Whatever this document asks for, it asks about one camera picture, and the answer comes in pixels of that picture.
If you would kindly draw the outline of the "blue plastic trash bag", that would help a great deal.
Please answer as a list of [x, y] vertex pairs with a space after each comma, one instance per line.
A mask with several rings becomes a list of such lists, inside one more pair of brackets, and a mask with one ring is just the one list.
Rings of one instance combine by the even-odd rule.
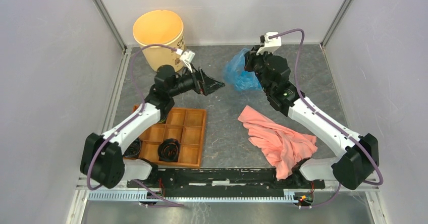
[[249, 51], [247, 48], [241, 49], [223, 68], [223, 79], [237, 91], [262, 90], [255, 74], [244, 70], [245, 54]]

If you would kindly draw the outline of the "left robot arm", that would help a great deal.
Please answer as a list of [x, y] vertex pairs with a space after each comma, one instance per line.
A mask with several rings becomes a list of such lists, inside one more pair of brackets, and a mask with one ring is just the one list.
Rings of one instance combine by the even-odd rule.
[[202, 68], [189, 68], [179, 75], [172, 66], [158, 68], [154, 84], [136, 111], [110, 130], [91, 133], [85, 140], [80, 172], [87, 176], [89, 190], [111, 189], [121, 181], [139, 180], [146, 187], [158, 183], [158, 173], [148, 160], [124, 159], [129, 146], [148, 128], [166, 117], [174, 97], [187, 91], [210, 95], [225, 84], [208, 76]]

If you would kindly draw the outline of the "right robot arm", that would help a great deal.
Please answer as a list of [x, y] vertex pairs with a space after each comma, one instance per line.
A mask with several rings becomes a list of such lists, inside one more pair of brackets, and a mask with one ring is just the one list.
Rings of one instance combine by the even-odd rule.
[[244, 54], [244, 70], [252, 72], [276, 111], [302, 124], [334, 153], [332, 158], [304, 157], [294, 165], [292, 183], [298, 188], [311, 181], [333, 180], [355, 190], [379, 169], [378, 140], [350, 130], [325, 114], [290, 82], [287, 60], [271, 52], [259, 54], [256, 45]]

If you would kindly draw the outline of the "yellow plastic trash bin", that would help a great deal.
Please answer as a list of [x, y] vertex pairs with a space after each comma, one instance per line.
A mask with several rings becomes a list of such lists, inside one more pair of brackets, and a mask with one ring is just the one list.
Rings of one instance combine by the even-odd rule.
[[[186, 49], [183, 21], [169, 10], [155, 10], [139, 17], [133, 25], [133, 36], [141, 47], [162, 44]], [[173, 66], [176, 72], [184, 67], [179, 55], [167, 48], [153, 46], [144, 49], [143, 54], [154, 71], [163, 65]]]

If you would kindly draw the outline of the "wooden compartment tray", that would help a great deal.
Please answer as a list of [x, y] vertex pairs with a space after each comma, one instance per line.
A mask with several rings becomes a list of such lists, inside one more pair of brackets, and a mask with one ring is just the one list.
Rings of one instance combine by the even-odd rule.
[[[138, 159], [158, 165], [199, 168], [204, 145], [206, 110], [174, 107], [165, 120], [154, 124], [139, 136], [142, 142]], [[166, 139], [175, 138], [180, 143], [178, 162], [164, 162], [158, 158], [157, 149]]]

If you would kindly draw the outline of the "black coiled roll bottom centre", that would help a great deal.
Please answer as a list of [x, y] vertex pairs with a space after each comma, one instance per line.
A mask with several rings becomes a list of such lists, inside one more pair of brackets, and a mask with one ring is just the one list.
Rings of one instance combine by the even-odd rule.
[[164, 162], [178, 162], [180, 143], [175, 138], [164, 140], [157, 149], [158, 158]]

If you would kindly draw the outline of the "black coiled roll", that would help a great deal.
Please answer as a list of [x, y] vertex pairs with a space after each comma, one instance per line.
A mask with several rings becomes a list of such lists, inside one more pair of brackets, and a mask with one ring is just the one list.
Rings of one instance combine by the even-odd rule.
[[164, 140], [157, 149], [158, 158], [164, 162], [178, 162], [180, 143], [175, 138]]
[[142, 147], [142, 142], [139, 138], [136, 138], [130, 146], [125, 150], [124, 158], [138, 158]]

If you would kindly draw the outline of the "pink cloth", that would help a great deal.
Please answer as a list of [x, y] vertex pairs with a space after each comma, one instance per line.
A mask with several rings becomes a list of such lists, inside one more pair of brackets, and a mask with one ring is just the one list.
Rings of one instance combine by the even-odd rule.
[[277, 180], [288, 178], [298, 162], [312, 157], [318, 150], [315, 136], [279, 125], [248, 105], [241, 112], [238, 121], [248, 130], [248, 140], [276, 168]]

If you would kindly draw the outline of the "black coiled roll bottom left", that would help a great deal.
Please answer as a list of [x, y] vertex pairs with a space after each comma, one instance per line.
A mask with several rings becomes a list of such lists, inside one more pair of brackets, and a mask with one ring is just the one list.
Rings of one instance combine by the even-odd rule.
[[138, 158], [142, 147], [142, 142], [139, 138], [136, 138], [130, 146], [125, 150], [124, 158]]

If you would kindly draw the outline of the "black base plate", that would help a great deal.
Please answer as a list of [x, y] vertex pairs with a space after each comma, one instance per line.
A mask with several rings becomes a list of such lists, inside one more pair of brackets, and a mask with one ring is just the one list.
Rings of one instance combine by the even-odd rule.
[[323, 189], [322, 180], [308, 181], [299, 174], [276, 179], [275, 168], [218, 168], [155, 170], [142, 183], [161, 188], [164, 197], [282, 197], [284, 190]]

